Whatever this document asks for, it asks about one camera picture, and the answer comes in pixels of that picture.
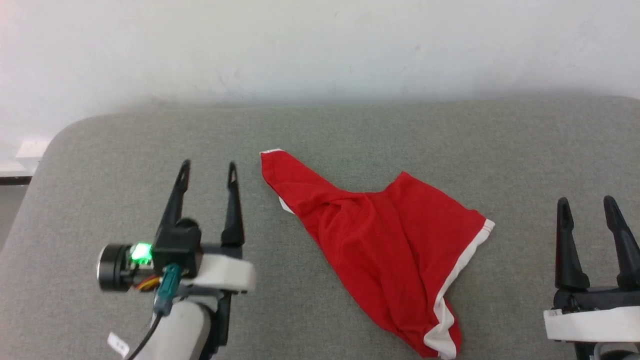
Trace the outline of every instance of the green led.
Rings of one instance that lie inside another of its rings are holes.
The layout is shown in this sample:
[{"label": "green led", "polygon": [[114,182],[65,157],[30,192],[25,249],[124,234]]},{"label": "green led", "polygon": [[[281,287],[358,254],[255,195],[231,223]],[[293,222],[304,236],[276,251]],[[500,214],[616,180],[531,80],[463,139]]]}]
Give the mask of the green led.
[{"label": "green led", "polygon": [[151,244],[137,243],[131,248],[131,262],[138,265],[149,265],[151,260]]}]

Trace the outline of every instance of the crumpled red garment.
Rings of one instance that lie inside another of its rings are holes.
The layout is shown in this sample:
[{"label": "crumpled red garment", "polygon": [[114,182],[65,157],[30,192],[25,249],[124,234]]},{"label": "crumpled red garment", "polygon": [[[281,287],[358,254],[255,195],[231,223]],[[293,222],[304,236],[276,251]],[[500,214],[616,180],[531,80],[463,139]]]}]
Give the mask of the crumpled red garment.
[{"label": "crumpled red garment", "polygon": [[264,180],[371,320],[422,357],[455,358],[460,328],[443,296],[494,223],[406,172],[355,193],[280,149],[260,156]]}]

